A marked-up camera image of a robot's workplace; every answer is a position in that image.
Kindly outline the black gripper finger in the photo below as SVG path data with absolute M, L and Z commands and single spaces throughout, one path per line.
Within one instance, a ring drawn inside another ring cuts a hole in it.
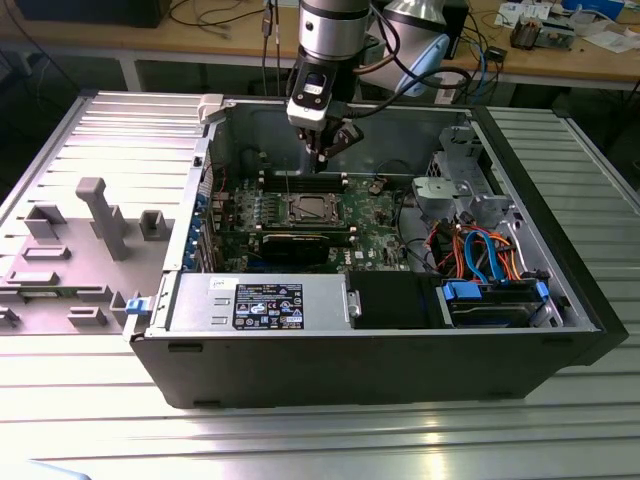
M 311 170 L 325 170 L 327 158 L 322 142 L 322 133 L 310 129 L 297 128 L 298 138 L 304 143 Z
M 324 156 L 332 158 L 363 139 L 363 131 L 353 122 L 335 125 L 325 134 Z

